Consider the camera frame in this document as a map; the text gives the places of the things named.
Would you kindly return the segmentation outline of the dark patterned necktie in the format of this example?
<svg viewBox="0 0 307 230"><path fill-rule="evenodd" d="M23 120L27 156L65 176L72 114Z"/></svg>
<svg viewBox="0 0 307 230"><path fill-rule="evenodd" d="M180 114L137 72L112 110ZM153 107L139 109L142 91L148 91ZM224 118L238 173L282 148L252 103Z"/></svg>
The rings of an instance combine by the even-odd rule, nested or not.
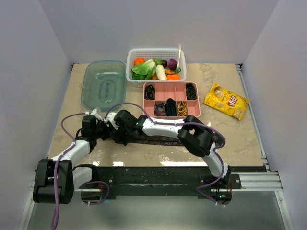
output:
<svg viewBox="0 0 307 230"><path fill-rule="evenodd" d="M185 144L194 144L205 146L207 144L218 144L223 141L215 134L210 132L192 134L189 132L182 132L176 138L166 136L148 136L142 133L139 137L133 138L129 143L149 144L149 145L162 145L162 146L184 146Z"/></svg>

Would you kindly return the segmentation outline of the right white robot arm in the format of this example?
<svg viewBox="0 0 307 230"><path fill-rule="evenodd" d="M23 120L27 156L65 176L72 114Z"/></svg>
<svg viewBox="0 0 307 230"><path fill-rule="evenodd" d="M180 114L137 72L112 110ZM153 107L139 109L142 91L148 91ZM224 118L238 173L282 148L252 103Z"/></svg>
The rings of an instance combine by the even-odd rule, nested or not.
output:
<svg viewBox="0 0 307 230"><path fill-rule="evenodd" d="M189 153L203 159L217 187L225 188L231 182L231 169L217 152L225 146L225 137L193 115L175 120L148 115L136 118L127 110L121 110L106 115L104 123L111 129L114 141L123 145L127 145L133 134L178 139Z"/></svg>

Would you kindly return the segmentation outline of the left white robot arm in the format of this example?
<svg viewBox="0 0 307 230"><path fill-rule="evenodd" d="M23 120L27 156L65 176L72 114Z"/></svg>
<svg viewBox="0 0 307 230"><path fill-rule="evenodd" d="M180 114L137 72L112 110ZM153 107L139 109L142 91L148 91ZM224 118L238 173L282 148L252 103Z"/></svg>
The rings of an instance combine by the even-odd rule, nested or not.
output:
<svg viewBox="0 0 307 230"><path fill-rule="evenodd" d="M45 204L68 204L74 190L85 184L94 188L99 184L98 174L85 167L81 172L73 169L83 157L91 153L98 139L108 137L108 126L100 115L85 115L82 127L71 145L51 159L42 159L37 164L33 201Z"/></svg>

